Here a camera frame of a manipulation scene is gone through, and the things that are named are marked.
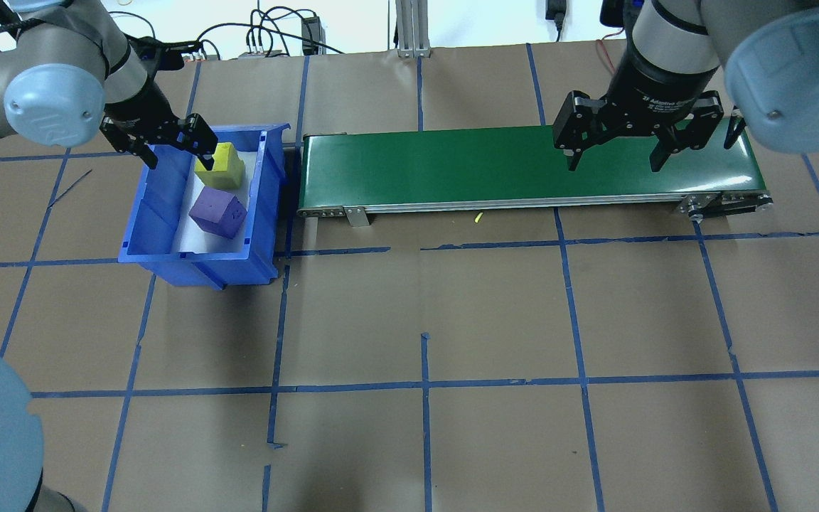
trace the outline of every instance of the green conveyor belt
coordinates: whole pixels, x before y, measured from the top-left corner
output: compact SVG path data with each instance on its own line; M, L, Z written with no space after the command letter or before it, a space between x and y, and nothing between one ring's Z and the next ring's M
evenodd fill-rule
M552 146L552 127L498 127L306 138L299 213L343 215L572 204L679 201L692 192L763 192L746 136L650 171L656 143L621 137L586 151L577 171Z

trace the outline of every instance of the yellow foam block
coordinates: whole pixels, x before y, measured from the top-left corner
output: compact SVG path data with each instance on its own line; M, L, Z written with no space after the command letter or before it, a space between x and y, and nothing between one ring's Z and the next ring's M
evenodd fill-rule
M224 191L239 188L245 174L245 163L242 161L232 142L220 142L214 151L214 169L208 171L201 160L196 160L195 175L205 185L220 188Z

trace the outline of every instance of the blue storage bin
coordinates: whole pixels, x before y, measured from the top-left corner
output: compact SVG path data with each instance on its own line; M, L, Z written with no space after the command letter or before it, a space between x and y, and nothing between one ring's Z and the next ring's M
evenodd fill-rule
M289 124L214 128L219 142L232 142L240 154L255 153L246 220L236 240L217 242L224 247L221 252L179 247L182 233L176 231L188 220L188 211L183 211L186 194L200 184L192 172L195 157L172 146L153 146L159 162L156 169L144 166L141 173L118 260L137 263L175 286L223 289L228 284L267 284L276 278L277 207L280 186L286 181L282 134L288 128Z

